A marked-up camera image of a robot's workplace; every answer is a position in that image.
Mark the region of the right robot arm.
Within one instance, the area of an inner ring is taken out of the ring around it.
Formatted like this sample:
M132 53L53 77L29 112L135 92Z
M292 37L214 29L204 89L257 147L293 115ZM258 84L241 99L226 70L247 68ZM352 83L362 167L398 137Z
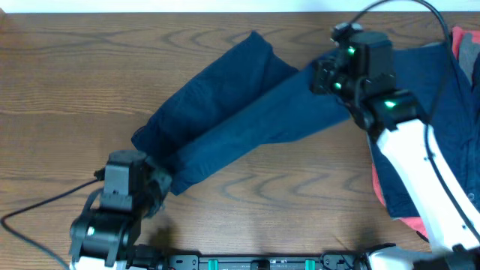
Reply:
M334 95L400 176L427 231L429 253L394 244L357 256L354 269L478 269L479 212L437 144L422 105L396 86L392 42L355 22L336 25L334 57L316 61L310 90Z

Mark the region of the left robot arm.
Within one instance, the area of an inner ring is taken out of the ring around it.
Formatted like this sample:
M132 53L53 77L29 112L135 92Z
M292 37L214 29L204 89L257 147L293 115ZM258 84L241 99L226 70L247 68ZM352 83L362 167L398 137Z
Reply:
M161 209L170 174L142 151L120 150L109 154L96 176L103 187L88 196L70 227L70 268L167 269L159 250L135 242L142 221Z

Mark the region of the navy blue trousers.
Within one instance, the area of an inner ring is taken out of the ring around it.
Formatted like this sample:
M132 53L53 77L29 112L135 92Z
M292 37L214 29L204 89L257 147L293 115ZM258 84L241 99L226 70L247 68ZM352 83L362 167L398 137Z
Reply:
M254 31L165 101L131 142L168 170L179 195L258 146L347 120L335 97L310 91L312 79L311 66L288 65Z

